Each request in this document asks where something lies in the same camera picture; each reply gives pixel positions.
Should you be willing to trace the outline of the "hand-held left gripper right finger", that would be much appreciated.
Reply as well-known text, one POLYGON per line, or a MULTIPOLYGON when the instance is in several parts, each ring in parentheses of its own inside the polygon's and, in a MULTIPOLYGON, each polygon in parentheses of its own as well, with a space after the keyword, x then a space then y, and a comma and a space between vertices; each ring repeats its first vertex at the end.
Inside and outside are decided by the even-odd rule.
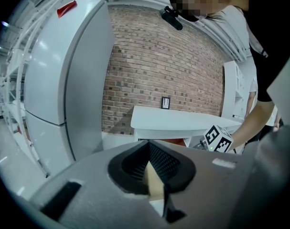
POLYGON ((180 193, 150 206, 174 229, 290 229, 290 126, 242 155, 197 151, 196 174, 180 193))

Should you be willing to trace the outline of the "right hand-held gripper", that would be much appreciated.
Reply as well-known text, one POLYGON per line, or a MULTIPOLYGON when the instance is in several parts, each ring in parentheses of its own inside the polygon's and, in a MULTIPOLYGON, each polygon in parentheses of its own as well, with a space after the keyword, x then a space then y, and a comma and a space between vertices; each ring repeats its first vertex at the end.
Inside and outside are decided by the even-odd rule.
POLYGON ((231 135, 222 127, 213 125, 204 132, 200 144, 210 152, 226 153, 233 143, 231 135))

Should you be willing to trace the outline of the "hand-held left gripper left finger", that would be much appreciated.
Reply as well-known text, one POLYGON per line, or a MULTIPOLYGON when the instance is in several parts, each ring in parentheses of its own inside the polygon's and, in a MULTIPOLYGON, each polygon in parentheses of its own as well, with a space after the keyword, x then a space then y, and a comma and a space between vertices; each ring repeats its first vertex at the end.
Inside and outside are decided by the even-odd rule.
POLYGON ((91 154, 46 182, 31 203, 67 229, 164 229, 144 182, 151 163, 173 173, 173 145, 143 140, 91 154))

